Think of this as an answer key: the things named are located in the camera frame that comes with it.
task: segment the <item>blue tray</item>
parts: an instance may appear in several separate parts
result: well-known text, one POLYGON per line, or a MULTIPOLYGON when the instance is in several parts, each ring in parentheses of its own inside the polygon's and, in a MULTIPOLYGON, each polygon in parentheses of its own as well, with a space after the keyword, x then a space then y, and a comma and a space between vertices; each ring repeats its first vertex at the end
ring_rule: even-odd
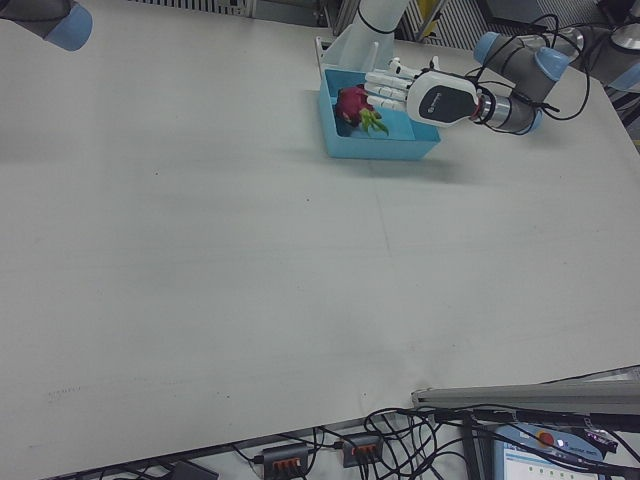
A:
POLYGON ((367 135, 336 118, 338 90, 365 82, 364 73, 327 69, 322 75, 318 105, 327 151, 332 157, 379 160, 420 160, 440 142, 438 129, 414 122, 405 112, 376 107, 389 129, 367 135))

